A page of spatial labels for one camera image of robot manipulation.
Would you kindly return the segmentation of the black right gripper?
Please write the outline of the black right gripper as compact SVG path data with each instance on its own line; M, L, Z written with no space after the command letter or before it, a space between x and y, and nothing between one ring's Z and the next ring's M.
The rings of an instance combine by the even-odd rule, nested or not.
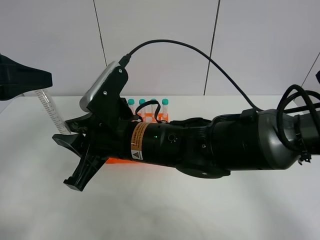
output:
M175 167L180 163L180 126L118 118L109 126L93 113L66 121L71 134L52 139L80 158L73 174L63 181L82 192L109 158Z

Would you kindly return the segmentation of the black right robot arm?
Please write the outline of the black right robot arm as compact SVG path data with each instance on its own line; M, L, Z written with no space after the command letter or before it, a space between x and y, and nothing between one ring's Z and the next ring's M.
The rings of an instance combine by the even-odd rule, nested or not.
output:
M318 92L290 86L276 109L244 110L212 120L148 123L130 114L110 128L90 113L68 121L71 135L52 138L80 161L64 181L76 191L111 158L177 169L219 179L232 171L285 170L320 153Z

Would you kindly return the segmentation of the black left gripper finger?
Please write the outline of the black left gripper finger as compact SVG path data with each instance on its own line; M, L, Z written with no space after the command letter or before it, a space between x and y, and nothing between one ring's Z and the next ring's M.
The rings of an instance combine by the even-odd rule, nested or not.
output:
M26 92L53 86L50 72L19 64L0 56L0 100L8 101Z

